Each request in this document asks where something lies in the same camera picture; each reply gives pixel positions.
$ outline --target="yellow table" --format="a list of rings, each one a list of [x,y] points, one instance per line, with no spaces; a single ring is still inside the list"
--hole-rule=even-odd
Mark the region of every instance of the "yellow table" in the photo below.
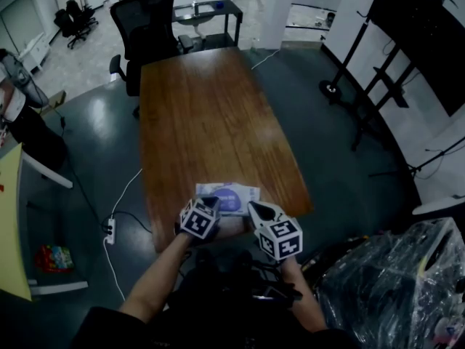
[[[0,289],[31,300],[34,295],[87,288],[86,281],[38,286],[36,280],[26,276],[18,228],[19,188],[24,163],[65,188],[73,187],[71,181],[31,158],[21,144],[0,160],[0,189],[3,188],[0,190]]]

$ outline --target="white pillar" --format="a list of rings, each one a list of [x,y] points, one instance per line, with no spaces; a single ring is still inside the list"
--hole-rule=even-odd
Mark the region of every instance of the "white pillar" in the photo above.
[[[259,47],[279,49],[289,17],[292,0],[266,0]]]

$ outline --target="power strip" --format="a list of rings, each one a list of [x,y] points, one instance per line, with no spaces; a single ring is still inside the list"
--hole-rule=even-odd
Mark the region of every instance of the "power strip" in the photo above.
[[[108,244],[114,245],[116,235],[116,220],[114,218],[108,220],[108,231],[110,234],[108,234],[105,239]]]

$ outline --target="mesh chair backrest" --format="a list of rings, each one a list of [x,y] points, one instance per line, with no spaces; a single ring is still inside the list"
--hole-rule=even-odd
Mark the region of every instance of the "mesh chair backrest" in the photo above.
[[[82,14],[82,10],[76,0],[68,0],[66,2],[66,12],[75,19]]]
[[[111,7],[127,60],[149,63],[175,55],[173,4],[174,0],[121,0]]]
[[[75,33],[74,22],[71,20],[70,16],[64,9],[60,9],[55,13],[54,24],[57,25],[65,38],[73,35]]]

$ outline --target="black sleeve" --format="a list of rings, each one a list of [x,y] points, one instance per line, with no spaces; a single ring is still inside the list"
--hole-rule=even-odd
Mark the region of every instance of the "black sleeve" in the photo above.
[[[340,329],[327,329],[312,334],[312,348],[359,349],[358,344]]]
[[[71,343],[77,348],[149,348],[146,325],[139,319],[114,310],[92,308]]]

